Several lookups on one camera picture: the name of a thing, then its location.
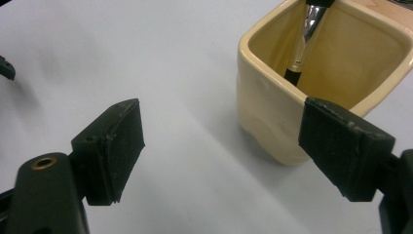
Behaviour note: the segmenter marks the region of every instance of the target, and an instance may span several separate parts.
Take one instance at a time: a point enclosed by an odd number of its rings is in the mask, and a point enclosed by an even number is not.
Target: black plastic part
[[[408,220],[406,207],[397,206],[383,198],[379,206],[383,234],[401,234]]]
[[[378,165],[376,187],[386,195],[386,199],[398,206],[405,206],[399,177],[400,160],[392,155]]]
[[[0,0],[0,7],[12,0]]]
[[[352,202],[368,202],[376,191],[378,165],[392,157],[394,137],[330,101],[308,97],[300,146]]]
[[[413,149],[405,150],[401,154],[398,176],[409,215],[413,217]]]
[[[12,204],[13,189],[0,194],[0,233],[6,231],[7,219],[9,218],[10,205]]]
[[[413,1],[411,0],[389,0],[390,2],[393,2],[395,4],[397,4],[400,7],[409,9],[413,11]]]
[[[329,8],[333,5],[334,0],[306,0],[307,5]]]
[[[413,218],[410,217],[407,224],[404,226],[404,230],[401,234],[412,234],[413,233]]]
[[[42,155],[20,167],[6,234],[86,234],[85,218],[66,155]]]
[[[89,205],[119,202],[144,147],[138,99],[112,105],[72,140],[69,156]]]
[[[298,81],[300,80],[301,72],[295,72],[287,69],[284,74],[284,79],[289,81],[289,83],[297,86]]]
[[[15,68],[3,57],[0,57],[0,75],[3,75],[9,80],[15,80],[16,77]]]

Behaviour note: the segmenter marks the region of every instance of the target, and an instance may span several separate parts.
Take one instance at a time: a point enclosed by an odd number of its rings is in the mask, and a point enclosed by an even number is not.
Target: square ceramic cup
[[[243,36],[238,53],[239,122],[289,166],[309,159],[298,145],[307,96],[336,102],[363,117],[413,63],[409,29],[357,3],[337,0],[295,87],[282,76],[304,9],[304,0],[283,2]]]

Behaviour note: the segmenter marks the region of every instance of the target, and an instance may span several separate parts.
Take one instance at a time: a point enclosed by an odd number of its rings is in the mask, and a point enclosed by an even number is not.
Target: white surface
[[[380,233],[378,193],[352,204],[312,162],[276,163],[237,123],[241,36],[281,1],[22,1],[0,8],[0,190],[111,104],[139,98],[146,147],[92,233]],[[367,120],[412,147],[413,77]]]

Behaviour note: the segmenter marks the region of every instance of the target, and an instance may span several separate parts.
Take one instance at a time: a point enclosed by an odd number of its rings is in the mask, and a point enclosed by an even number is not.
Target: metal ferrule
[[[304,23],[300,25],[298,34],[295,39],[295,48],[288,66],[288,69],[294,72],[301,72],[304,65],[304,58],[310,52],[313,35],[320,25],[324,16],[326,7],[306,5],[306,15]]]

